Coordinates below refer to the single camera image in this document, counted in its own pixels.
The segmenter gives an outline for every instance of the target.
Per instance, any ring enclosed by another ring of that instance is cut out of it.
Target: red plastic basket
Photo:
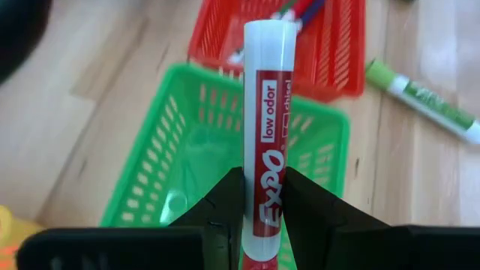
[[[230,76],[227,64],[243,45],[244,24],[268,18],[288,0],[204,0],[190,40],[190,60]],[[365,0],[327,0],[298,36],[294,94],[329,102],[359,96],[365,81]]]

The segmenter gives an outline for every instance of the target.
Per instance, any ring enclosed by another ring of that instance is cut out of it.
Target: wooden floor
[[[480,1],[367,0],[378,58],[480,116]],[[0,204],[43,225],[96,225],[201,0],[56,0],[40,46],[0,87]],[[367,87],[345,199],[390,224],[480,225],[480,147]]]

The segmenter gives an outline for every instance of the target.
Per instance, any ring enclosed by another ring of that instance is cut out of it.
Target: yellow object
[[[42,230],[36,223],[15,218],[0,205],[0,270],[14,270],[15,253],[23,240]]]

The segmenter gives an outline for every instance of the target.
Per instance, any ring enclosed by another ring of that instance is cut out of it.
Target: green plastic basket
[[[200,67],[171,67],[152,101],[101,226],[166,226],[195,205],[231,168],[242,166],[242,89],[238,80]],[[343,113],[294,97],[288,166],[341,197],[349,132]],[[284,228],[279,265],[296,269]]]

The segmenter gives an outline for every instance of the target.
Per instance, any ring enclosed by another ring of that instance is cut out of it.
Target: marker label
[[[291,96],[291,71],[256,72],[255,236],[280,232]]]
[[[460,125],[465,130],[469,129],[475,121],[475,117],[468,112],[451,107],[438,94],[414,82],[409,82],[403,93],[421,102],[434,112],[445,116],[449,121]]]

